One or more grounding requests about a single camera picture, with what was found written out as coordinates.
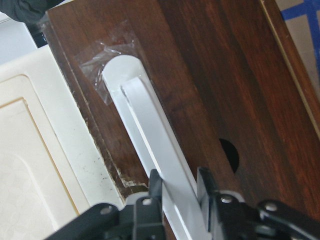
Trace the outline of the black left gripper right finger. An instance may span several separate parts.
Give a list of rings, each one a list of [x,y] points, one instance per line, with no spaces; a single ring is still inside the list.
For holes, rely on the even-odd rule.
[[[210,170],[197,169],[197,199],[214,240],[318,240],[320,223],[278,200],[251,207],[234,191],[220,190]]]

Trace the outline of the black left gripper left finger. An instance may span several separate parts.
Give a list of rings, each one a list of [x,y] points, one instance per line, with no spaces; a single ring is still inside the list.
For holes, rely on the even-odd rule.
[[[99,203],[64,228],[65,240],[164,240],[162,210],[163,180],[151,170],[146,196],[122,210],[110,203]]]

